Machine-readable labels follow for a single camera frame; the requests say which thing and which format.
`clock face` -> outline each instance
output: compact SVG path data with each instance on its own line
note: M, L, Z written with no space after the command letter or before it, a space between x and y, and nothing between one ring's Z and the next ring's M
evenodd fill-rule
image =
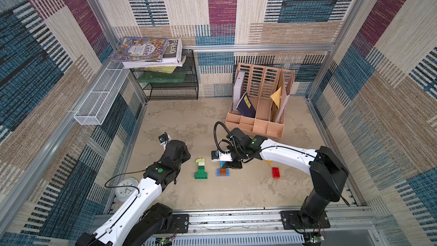
M130 177L124 179L123 181L121 181L121 183L117 184L117 186L124 186L115 189L115 194L120 201L125 201L126 199L128 199L129 195L136 190L134 187L130 187L129 185L137 187L138 181Z

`concrete floor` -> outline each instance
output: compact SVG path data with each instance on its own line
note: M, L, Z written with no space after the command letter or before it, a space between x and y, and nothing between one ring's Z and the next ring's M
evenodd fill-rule
M230 169L229 177L217 177L218 162L210 160L216 150L213 128L225 121L231 98L199 98L188 101L151 101L147 107L127 172L145 169L163 154L158 136L167 132L185 142L191 159L184 163L176 185L170 184L156 199L173 209L248 208L302 205L313 188L310 176L281 163L253 160L243 169ZM217 138L226 135L219 127ZM318 149L324 145L303 97L291 96L280 143ZM205 158L208 179L194 179L195 160ZM271 167L279 167L280 179L273 179ZM142 173L130 174L137 180Z

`white wire basket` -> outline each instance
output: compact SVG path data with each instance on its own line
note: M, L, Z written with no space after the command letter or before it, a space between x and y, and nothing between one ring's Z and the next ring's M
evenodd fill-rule
M128 74L129 70L123 68L123 63L110 63L80 105L74 119L81 125L101 125Z

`robotic arm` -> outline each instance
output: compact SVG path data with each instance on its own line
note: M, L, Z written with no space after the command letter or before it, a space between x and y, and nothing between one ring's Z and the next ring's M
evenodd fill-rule
M138 222L167 185L176 184L181 164L191 157L184 142L171 140L167 134L161 135L160 141L165 148L164 154L147 167L134 193L93 235L84 233L76 246L139 246L152 234L170 229L173 211L159 203Z
M222 140L229 144L225 151L217 142L216 128L219 124L228 133L227 140ZM217 122L214 126L214 140L217 150L211 152L211 158L227 161L224 168L241 169L242 163L253 159L265 159L295 167L311 176L314 189L299 210L297 222L289 223L292 228L318 226L325 207L331 201L337 202L342 198L341 193L349 172L326 146L321 146L319 150L301 149L280 144L264 136L257 135L251 138L239 128L229 131L222 122Z

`green book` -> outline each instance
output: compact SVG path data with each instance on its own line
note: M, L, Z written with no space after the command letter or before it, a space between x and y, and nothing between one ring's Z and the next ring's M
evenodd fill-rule
M182 83L185 80L185 72L161 73L143 72L137 81L138 83Z

